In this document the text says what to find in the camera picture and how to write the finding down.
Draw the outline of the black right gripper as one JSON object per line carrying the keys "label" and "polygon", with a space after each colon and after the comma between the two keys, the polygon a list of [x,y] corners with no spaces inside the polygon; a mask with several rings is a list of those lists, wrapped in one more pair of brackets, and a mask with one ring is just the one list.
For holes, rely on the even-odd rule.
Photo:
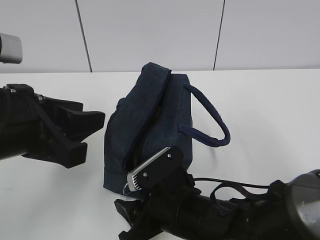
{"label": "black right gripper", "polygon": [[122,231],[120,240],[150,240],[167,232],[186,240],[200,240],[200,210],[195,204],[201,191],[186,172],[152,173],[143,183],[149,196],[141,200],[116,199],[116,211],[132,227],[139,217],[139,226]]}

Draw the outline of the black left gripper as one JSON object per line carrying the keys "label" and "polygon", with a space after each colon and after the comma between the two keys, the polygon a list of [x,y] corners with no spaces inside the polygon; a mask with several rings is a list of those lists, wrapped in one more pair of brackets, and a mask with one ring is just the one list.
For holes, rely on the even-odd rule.
{"label": "black left gripper", "polygon": [[2,158],[23,156],[70,169],[86,162],[84,140],[104,127],[105,113],[80,102],[36,94],[27,84],[2,88]]}

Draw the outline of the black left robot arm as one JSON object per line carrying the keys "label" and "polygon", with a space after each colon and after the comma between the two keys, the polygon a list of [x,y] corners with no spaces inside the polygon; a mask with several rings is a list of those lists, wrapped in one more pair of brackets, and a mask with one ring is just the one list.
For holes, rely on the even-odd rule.
{"label": "black left robot arm", "polygon": [[67,169],[85,163],[87,137],[103,128],[105,113],[50,98],[27,84],[0,89],[0,158],[22,156]]}

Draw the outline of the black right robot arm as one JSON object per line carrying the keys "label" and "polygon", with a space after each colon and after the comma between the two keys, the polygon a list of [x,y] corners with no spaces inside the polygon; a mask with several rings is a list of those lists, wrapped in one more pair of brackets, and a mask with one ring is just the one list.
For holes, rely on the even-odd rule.
{"label": "black right robot arm", "polygon": [[304,173],[288,183],[271,183],[264,194],[242,198],[203,196],[186,172],[174,172],[145,191],[145,199],[114,202],[130,229],[121,240],[149,240],[162,232],[185,240],[317,240],[320,237],[320,172]]}

